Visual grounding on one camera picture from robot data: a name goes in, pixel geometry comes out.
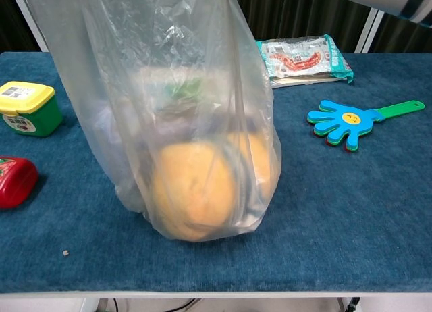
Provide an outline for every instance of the blue felt tablecloth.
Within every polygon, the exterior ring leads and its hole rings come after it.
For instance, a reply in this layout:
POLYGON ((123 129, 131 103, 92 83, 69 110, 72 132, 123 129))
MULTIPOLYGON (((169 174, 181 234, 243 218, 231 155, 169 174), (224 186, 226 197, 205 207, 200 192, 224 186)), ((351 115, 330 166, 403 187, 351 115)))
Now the blue felt tablecloth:
POLYGON ((432 55, 345 56, 353 85, 275 90, 282 174, 258 230, 192 244, 123 208, 49 54, 1 54, 0 84, 53 86, 65 120, 48 138, 0 124, 0 155, 27 157, 40 172, 29 201, 0 211, 0 292, 432 291, 432 55), (322 99, 427 107, 375 124, 346 153, 306 122, 322 99))

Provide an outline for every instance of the green handle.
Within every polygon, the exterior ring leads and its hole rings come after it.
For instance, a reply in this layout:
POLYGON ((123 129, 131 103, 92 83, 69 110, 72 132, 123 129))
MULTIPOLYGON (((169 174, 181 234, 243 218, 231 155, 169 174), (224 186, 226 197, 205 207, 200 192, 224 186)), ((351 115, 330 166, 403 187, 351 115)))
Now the green handle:
POLYGON ((394 118, 395 116, 412 113, 413 111, 421 111, 424 108, 425 104, 421 101, 405 101, 400 104, 377 109, 377 111, 385 118, 394 118))

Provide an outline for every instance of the clear plastic bag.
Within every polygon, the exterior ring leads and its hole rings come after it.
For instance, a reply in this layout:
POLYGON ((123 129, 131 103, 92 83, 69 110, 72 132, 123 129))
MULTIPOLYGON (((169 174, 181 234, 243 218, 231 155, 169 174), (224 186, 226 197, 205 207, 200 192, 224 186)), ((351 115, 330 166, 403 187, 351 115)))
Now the clear plastic bag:
POLYGON ((168 238, 251 232, 281 170, 273 94, 236 0, 29 0, 122 203, 168 238))

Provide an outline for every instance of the red bottle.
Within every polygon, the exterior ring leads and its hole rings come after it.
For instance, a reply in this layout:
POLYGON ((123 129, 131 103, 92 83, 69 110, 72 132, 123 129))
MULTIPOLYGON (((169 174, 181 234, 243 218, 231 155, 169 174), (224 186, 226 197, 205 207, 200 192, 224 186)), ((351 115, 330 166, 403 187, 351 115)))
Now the red bottle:
POLYGON ((0 156, 0 209, 24 202, 37 180, 38 171, 31 161, 0 156))

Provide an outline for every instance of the snack package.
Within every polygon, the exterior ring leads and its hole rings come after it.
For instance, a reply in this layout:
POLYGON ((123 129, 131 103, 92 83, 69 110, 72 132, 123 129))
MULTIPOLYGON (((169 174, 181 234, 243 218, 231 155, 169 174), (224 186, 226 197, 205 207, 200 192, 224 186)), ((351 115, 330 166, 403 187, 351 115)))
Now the snack package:
POLYGON ((187 241, 258 227, 281 149, 236 0, 28 1, 125 207, 187 241))
POLYGON ((273 88, 340 79, 351 83, 354 79, 353 71, 327 34, 256 43, 273 88))

